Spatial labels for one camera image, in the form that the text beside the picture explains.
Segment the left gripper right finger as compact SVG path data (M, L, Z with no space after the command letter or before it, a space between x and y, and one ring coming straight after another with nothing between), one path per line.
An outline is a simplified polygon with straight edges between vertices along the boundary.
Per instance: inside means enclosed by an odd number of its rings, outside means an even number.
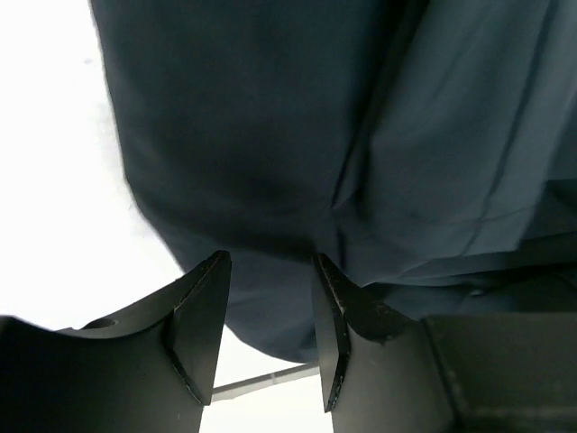
M324 409L336 432L573 432L572 312L418 321L313 260Z

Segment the dark navy sport shorts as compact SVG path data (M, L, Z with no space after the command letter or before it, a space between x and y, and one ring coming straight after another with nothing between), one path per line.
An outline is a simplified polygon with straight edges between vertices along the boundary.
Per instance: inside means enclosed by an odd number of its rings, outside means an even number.
M411 318L576 309L573 1L95 1L133 198L227 326L316 358L328 255Z

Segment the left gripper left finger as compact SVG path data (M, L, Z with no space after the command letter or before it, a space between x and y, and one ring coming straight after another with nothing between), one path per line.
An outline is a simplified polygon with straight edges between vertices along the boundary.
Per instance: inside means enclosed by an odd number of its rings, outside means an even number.
M231 268L229 253L214 253L80 329L2 317L2 431L198 431L212 400Z

